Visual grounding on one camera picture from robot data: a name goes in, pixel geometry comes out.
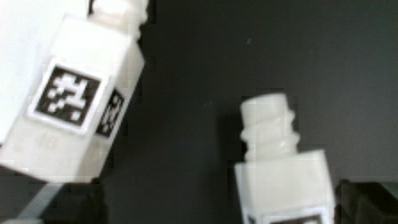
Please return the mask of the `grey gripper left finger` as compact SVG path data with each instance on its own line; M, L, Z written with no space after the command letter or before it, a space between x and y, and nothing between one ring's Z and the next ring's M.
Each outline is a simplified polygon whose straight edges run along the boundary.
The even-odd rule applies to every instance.
M47 183L10 224L108 224L99 179L88 183Z

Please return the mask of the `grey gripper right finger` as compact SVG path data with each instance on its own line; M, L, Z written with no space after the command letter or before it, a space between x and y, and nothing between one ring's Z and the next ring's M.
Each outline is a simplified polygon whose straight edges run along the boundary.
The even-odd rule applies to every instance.
M335 224L398 224L398 182L342 180L335 196Z

